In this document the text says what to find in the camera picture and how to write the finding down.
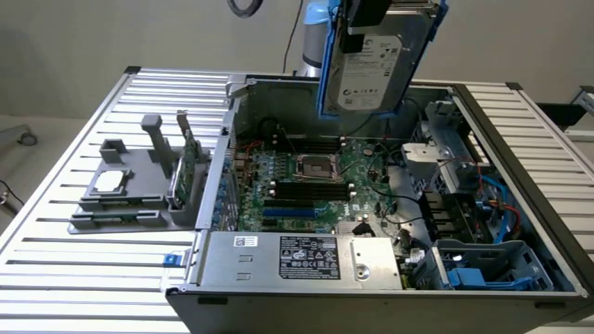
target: motherboard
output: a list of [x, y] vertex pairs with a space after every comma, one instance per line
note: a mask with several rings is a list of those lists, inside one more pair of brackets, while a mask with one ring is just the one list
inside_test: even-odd
[[237, 229], [336, 233], [379, 222], [391, 205], [387, 144], [376, 141], [246, 144], [236, 153], [241, 191]]

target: sticker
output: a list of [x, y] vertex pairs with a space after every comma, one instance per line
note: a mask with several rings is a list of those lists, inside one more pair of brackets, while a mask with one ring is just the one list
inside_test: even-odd
[[365, 35], [361, 51], [344, 55], [337, 96], [337, 103], [344, 109], [380, 107], [400, 50], [397, 36]]
[[234, 237], [233, 246], [234, 247], [257, 247], [257, 237], [256, 236]]
[[278, 275], [285, 280], [339, 280], [336, 238], [280, 237]]

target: green circuit board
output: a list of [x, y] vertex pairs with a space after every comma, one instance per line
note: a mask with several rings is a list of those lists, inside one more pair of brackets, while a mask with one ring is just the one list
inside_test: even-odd
[[[262, 220], [268, 217], [262, 216], [264, 200], [272, 199], [269, 195], [269, 182], [337, 182], [351, 183], [355, 185], [352, 191], [356, 195], [349, 201], [340, 200], [316, 200], [315, 218], [281, 218], [274, 217], [277, 226], [274, 230], [293, 230], [294, 232], [316, 232], [331, 233], [335, 225], [340, 221], [355, 221], [359, 216], [367, 214], [373, 216], [375, 205], [380, 202], [381, 209], [388, 205], [389, 198], [379, 195], [369, 188], [371, 180], [367, 171], [371, 170], [380, 173], [381, 159], [365, 157], [363, 150], [372, 149], [373, 145], [365, 141], [352, 141], [341, 149], [340, 154], [335, 154], [337, 178], [333, 181], [309, 179], [304, 180], [294, 176], [297, 173], [297, 157], [300, 154], [277, 153], [262, 147], [254, 148], [250, 152], [250, 162], [248, 163], [248, 172], [250, 175], [257, 172], [257, 178], [248, 181], [246, 171], [240, 178], [241, 204], [238, 210], [240, 231], [261, 232], [270, 227], [262, 226]], [[389, 193], [387, 183], [380, 183], [379, 177], [373, 182], [373, 187], [383, 193]]]

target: gray wall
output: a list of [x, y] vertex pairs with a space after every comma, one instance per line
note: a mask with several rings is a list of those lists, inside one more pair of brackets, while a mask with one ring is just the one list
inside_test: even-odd
[[[594, 1], [449, 5], [419, 78], [517, 81], [559, 102], [594, 84]], [[0, 113], [88, 117], [126, 65], [278, 72], [296, 8], [268, 0], [238, 19], [224, 0], [0, 0]]]

